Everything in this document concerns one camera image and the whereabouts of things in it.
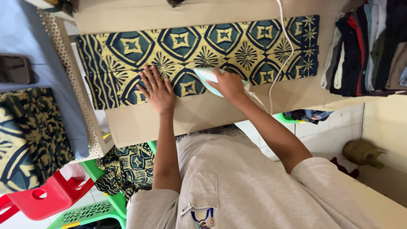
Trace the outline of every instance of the t-shirt sleeve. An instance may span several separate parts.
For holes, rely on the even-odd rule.
[[[306,159],[294,167],[291,176],[304,186],[339,226],[351,223],[357,228],[378,228],[347,188],[341,172],[327,159]]]
[[[174,229],[179,194],[169,189],[135,193],[127,208],[126,229]]]

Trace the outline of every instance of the shirt pocket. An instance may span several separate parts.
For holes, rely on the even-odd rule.
[[[191,208],[219,209],[218,180],[212,173],[198,172],[184,178],[179,195],[178,216],[183,217]]]

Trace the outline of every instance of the smartphone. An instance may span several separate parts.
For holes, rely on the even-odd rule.
[[[32,84],[30,60],[17,54],[0,54],[0,84]]]

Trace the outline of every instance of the gray t-shirt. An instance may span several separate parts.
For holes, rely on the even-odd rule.
[[[195,135],[177,149],[181,193],[134,194],[127,229],[378,228],[324,158],[304,160],[289,175],[240,137]]]

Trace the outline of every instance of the person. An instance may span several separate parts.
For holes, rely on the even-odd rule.
[[[285,172],[250,140],[195,134],[175,142],[175,95],[157,68],[138,89],[160,115],[152,190],[128,204],[127,228],[377,228],[347,190],[336,166],[302,142],[244,93],[240,76],[208,82],[256,127]]]

